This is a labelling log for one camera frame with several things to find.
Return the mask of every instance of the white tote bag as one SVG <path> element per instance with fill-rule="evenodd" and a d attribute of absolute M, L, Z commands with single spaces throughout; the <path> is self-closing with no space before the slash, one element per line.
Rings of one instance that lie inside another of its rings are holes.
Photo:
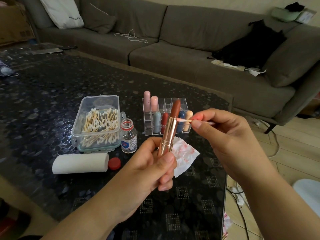
<path fill-rule="evenodd" d="M 40 0 L 49 17 L 60 29 L 84 26 L 74 0 Z"/>

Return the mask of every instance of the sofa leg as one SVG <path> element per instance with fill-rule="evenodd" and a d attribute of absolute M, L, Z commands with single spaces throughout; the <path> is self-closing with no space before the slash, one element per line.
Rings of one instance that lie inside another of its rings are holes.
<path fill-rule="evenodd" d="M 269 128 L 266 130 L 265 134 L 268 134 L 268 133 L 269 133 L 270 131 L 272 131 L 273 128 L 275 128 L 275 127 L 276 127 L 276 124 L 270 123 L 270 126 L 269 126 Z"/>

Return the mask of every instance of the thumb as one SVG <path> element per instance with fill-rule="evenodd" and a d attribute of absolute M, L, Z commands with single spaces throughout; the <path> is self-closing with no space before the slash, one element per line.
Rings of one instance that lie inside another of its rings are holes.
<path fill-rule="evenodd" d="M 207 139 L 213 148 L 221 148 L 225 145 L 228 135 L 212 127 L 208 123 L 193 120 L 191 126 L 195 132 Z"/>
<path fill-rule="evenodd" d="M 173 153 L 166 153 L 164 156 L 159 158 L 156 163 L 149 166 L 143 171 L 143 177 L 146 179 L 147 182 L 154 183 L 170 169 L 174 160 L 175 157 Z"/>

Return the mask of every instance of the bottle label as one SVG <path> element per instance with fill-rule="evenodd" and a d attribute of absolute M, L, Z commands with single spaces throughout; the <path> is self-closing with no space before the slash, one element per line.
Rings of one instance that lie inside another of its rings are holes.
<path fill-rule="evenodd" d="M 134 152 L 138 148 L 137 135 L 129 140 L 121 140 L 122 150 L 126 153 Z"/>

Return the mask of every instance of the black power cord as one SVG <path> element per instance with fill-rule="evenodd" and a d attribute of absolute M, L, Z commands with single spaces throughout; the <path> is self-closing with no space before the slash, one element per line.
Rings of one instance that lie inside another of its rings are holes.
<path fill-rule="evenodd" d="M 242 220 L 243 220 L 243 222 L 244 222 L 244 227 L 245 227 L 245 233 L 247 234 L 247 238 L 248 238 L 248 240 L 250 240 L 250 238 L 249 238 L 249 233 L 248 233 L 248 228 L 247 228 L 247 223 L 246 223 L 246 220 L 245 220 L 245 217 L 243 216 L 243 214 L 242 214 L 242 211 L 241 211 L 241 209 L 240 209 L 240 206 L 238 205 L 238 201 L 237 201 L 237 199 L 235 198 L 235 196 L 233 195 L 233 194 L 235 194 L 235 195 L 239 195 L 239 194 L 242 194 L 243 193 L 243 191 L 241 192 L 241 193 L 233 193 L 230 189 L 226 189 L 227 191 L 229 191 L 229 193 L 232 195 L 232 197 L 234 198 L 234 200 L 235 200 L 235 203 L 237 204 L 237 206 L 238 206 L 238 209 L 239 209 L 239 211 L 240 211 L 240 214 L 241 214 L 241 217 L 242 217 Z"/>

